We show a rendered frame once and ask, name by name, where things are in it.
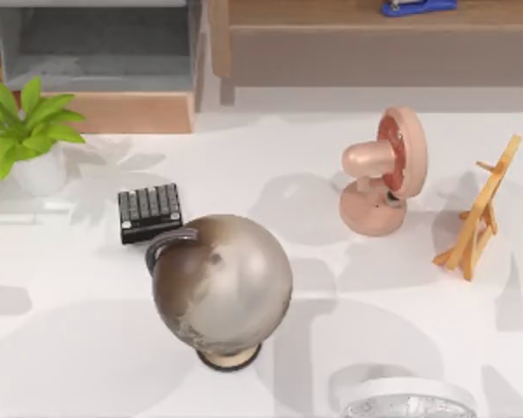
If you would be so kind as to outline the brown globe on stand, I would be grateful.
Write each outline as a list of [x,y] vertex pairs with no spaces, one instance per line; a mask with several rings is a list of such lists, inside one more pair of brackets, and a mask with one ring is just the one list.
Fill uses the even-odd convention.
[[220,372],[256,359],[292,299],[294,274],[284,248],[243,216],[210,214],[162,233],[145,262],[161,321]]

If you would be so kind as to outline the black calculator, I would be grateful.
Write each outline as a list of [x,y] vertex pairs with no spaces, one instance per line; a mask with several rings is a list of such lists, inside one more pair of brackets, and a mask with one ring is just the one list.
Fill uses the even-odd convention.
[[123,245],[148,241],[184,224],[175,183],[121,191],[118,209]]

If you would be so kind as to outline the pink desk fan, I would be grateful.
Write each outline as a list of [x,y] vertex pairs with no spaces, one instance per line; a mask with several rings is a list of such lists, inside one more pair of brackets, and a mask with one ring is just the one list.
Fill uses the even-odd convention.
[[407,199],[420,194],[428,171],[424,128],[407,106],[387,108],[376,138],[350,145],[341,157],[353,178],[340,193],[339,213],[353,232],[379,237],[404,223]]

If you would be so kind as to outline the wooden open shelf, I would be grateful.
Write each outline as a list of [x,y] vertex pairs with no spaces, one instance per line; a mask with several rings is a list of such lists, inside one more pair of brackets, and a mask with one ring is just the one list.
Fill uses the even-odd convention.
[[248,88],[523,88],[523,0],[385,17],[384,0],[207,0],[221,98]]

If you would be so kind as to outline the wooden easel stand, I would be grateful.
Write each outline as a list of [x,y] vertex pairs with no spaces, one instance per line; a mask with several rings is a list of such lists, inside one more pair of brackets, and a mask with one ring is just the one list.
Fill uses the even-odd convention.
[[490,239],[498,233],[499,227],[494,211],[494,198],[506,173],[520,148],[522,137],[512,135],[498,161],[487,164],[477,161],[476,166],[489,172],[489,178],[473,201],[469,210],[460,212],[463,221],[455,243],[437,254],[432,263],[448,271],[459,269],[463,278],[471,282],[480,256]]

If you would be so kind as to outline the pulled out wooden drawer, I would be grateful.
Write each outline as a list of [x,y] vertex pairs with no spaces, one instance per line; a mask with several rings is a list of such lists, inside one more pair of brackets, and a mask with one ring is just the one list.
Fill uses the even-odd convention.
[[0,0],[0,80],[70,93],[86,133],[194,128],[201,0]]

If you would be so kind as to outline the white round fan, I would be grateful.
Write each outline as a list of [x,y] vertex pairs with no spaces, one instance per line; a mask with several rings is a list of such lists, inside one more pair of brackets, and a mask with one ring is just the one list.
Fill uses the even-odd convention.
[[476,401],[453,384],[417,377],[366,381],[338,418],[478,418]]

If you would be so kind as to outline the green plant in white pot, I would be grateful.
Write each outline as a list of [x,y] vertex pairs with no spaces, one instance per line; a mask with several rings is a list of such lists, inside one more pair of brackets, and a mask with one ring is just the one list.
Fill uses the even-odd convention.
[[67,108],[72,93],[43,95],[42,81],[34,77],[20,97],[0,82],[0,180],[12,177],[25,192],[49,196],[67,180],[62,144],[82,145],[84,136],[74,127],[84,115]]

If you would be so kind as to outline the blue stapler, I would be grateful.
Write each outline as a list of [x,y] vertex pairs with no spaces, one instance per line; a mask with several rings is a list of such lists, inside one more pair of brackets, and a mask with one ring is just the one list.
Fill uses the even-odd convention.
[[458,0],[384,0],[380,12],[385,17],[405,17],[457,8]]

